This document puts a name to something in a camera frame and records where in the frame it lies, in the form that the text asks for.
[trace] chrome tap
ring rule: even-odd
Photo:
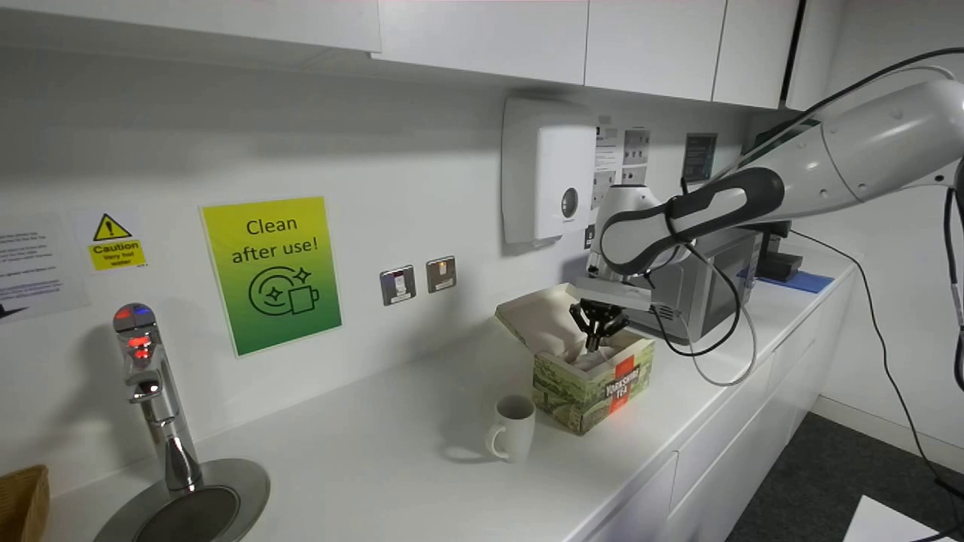
[[[115,335],[127,369],[123,383],[130,385],[130,404],[139,404],[144,413],[166,489],[169,495],[190,495],[203,485],[203,467],[169,374],[169,356],[154,310],[149,305],[123,305],[115,313]]]

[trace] yellow warning sign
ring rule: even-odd
[[[119,239],[133,239],[133,235],[113,214],[104,214],[96,223],[95,242],[119,242]]]
[[[96,272],[144,267],[144,248],[113,214],[104,214],[95,229],[91,262]]]
[[[113,267],[144,267],[144,249],[141,242],[119,242],[119,243],[91,243],[91,262],[96,272]]]

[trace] green sign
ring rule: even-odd
[[[238,356],[341,326],[325,198],[205,208]]]

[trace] white mug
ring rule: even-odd
[[[488,453],[499,461],[523,461],[533,450],[538,406],[532,397],[507,395],[493,406],[493,421],[488,427]]]

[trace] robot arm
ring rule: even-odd
[[[924,81],[807,128],[695,194],[658,202],[612,187],[599,202],[589,278],[576,284],[582,329],[612,329],[616,308],[649,310],[645,274],[677,248],[728,225],[782,223],[894,194],[964,157],[964,86]]]

